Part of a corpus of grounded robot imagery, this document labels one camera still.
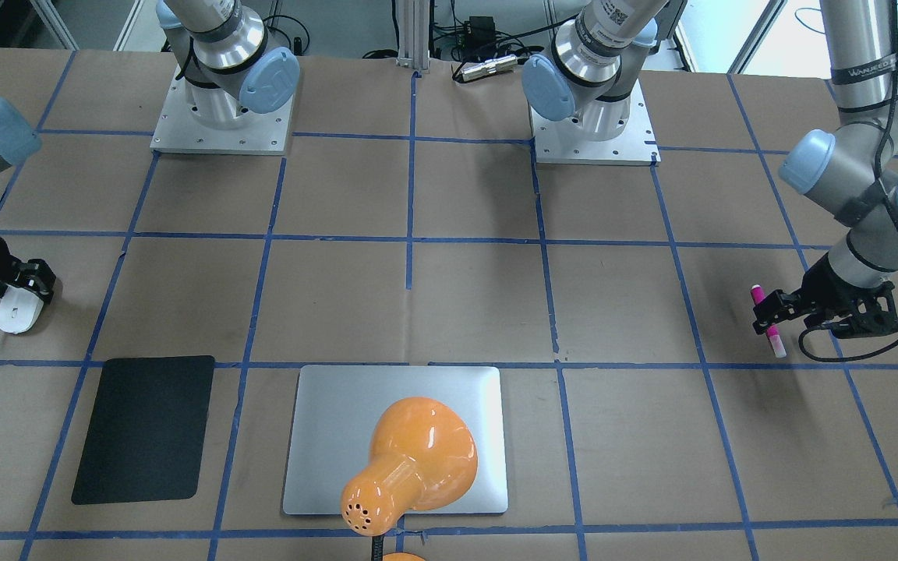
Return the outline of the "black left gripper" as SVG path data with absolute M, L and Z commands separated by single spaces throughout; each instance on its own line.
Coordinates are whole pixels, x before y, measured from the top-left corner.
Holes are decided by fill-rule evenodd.
M 805 316 L 803 323 L 896 324 L 898 313 L 893 297 L 895 285 L 883 277 L 853 284 L 838 271 L 833 254 L 827 252 L 804 275 L 796 292 L 775 290 L 753 305 L 753 330 L 766 334 L 777 323 Z

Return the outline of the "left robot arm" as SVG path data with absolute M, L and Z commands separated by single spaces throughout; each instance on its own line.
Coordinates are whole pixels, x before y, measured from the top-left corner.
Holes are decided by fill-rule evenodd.
M 756 303 L 753 330 L 804 319 L 838 338 L 898 333 L 891 276 L 898 271 L 898 24 L 894 1 L 822 1 L 830 82 L 839 127 L 812 130 L 778 174 L 848 228 L 796 291 Z M 581 116 L 589 103 L 616 101 L 637 71 L 628 52 L 649 45 L 662 1 L 592 1 L 563 22 L 552 44 L 524 64 L 531 108 L 550 121 Z

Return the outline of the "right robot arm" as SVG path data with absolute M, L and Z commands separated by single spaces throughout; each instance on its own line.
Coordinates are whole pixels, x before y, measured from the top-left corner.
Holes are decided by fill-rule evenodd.
M 160 1 L 161 29 L 179 73 L 152 145 L 162 153 L 281 155 L 302 69 L 239 1 Z M 0 97 L 0 173 L 41 148 L 21 111 Z M 18 292 L 25 308 L 52 301 L 55 275 L 42 259 L 23 262 L 0 237 L 0 298 Z

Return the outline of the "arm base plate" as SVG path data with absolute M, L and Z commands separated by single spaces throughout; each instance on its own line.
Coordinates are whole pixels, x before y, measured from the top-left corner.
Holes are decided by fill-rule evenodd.
M 554 122 L 529 110 L 541 164 L 651 166 L 662 157 L 641 83 L 617 102 L 592 101 L 577 116 Z
M 220 89 L 173 79 L 150 148 L 182 155 L 284 156 L 295 99 L 292 95 L 281 108 L 259 114 Z

